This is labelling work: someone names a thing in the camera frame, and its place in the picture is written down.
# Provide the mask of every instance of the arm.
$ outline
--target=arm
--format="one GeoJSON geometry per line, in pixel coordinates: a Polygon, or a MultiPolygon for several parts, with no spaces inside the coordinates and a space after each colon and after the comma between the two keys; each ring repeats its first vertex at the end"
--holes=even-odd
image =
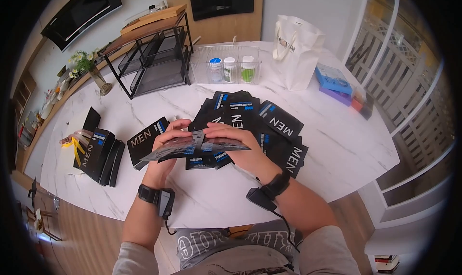
{"type": "MultiPolygon", "coordinates": [[[[219,123],[209,123],[204,129],[207,138],[226,137],[237,139],[250,147],[251,151],[227,151],[235,164],[257,176],[262,184],[268,184],[281,168],[262,152],[260,145],[250,131],[233,128],[219,123]]],[[[315,230],[329,225],[338,226],[334,213],[318,194],[290,178],[289,187],[276,197],[279,209],[286,220],[306,238],[315,230]]]]}
{"type": "MultiPolygon", "coordinates": [[[[170,123],[165,132],[156,137],[153,151],[170,139],[190,136],[191,132],[180,130],[188,127],[190,123],[190,120],[185,119],[170,123]]],[[[175,162],[176,159],[169,159],[161,163],[157,163],[157,161],[149,162],[141,183],[152,189],[164,188],[165,179],[173,169],[175,162]]],[[[136,195],[123,224],[122,242],[136,243],[154,252],[154,244],[159,236],[162,223],[157,206],[143,201],[136,195]]]]}

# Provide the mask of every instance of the wooden floor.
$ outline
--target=wooden floor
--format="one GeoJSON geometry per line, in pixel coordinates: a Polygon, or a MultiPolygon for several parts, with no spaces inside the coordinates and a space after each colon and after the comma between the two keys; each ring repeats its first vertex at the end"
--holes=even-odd
{"type": "MultiPolygon", "coordinates": [[[[37,194],[36,208],[53,211],[49,197],[37,194]]],[[[364,246],[374,226],[357,192],[330,203],[362,275],[372,270],[364,246]]],[[[94,214],[65,201],[45,226],[62,242],[41,239],[45,260],[56,274],[111,274],[119,253],[123,222],[94,214]]],[[[161,275],[179,270],[174,236],[162,228],[154,248],[161,275]]]]}

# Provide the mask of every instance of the purple box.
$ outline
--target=purple box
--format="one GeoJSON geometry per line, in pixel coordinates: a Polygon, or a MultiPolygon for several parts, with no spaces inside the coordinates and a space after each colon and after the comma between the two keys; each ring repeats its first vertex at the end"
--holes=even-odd
{"type": "Polygon", "coordinates": [[[334,99],[338,100],[339,102],[341,102],[342,104],[346,106],[350,106],[351,101],[353,100],[353,98],[349,94],[332,91],[330,89],[322,87],[321,85],[319,86],[319,91],[327,94],[330,97],[333,97],[334,99]]]}

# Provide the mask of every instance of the wrist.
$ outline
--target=wrist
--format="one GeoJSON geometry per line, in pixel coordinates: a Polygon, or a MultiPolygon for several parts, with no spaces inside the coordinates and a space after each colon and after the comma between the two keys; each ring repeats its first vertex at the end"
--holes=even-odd
{"type": "Polygon", "coordinates": [[[165,179],[167,176],[156,172],[146,172],[141,183],[152,189],[160,190],[165,188],[165,179]]]}
{"type": "Polygon", "coordinates": [[[282,169],[265,156],[255,175],[262,185],[269,184],[277,174],[282,174],[282,169]]]}

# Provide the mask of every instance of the flower vase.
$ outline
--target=flower vase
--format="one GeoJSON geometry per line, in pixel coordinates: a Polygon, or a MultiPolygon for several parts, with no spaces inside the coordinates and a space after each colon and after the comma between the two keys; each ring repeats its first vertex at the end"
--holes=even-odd
{"type": "Polygon", "coordinates": [[[96,65],[88,71],[91,75],[91,77],[95,80],[96,85],[99,87],[99,95],[101,97],[105,96],[109,91],[112,89],[112,84],[108,84],[103,76],[101,75],[101,72],[99,72],[98,68],[96,65]]]}

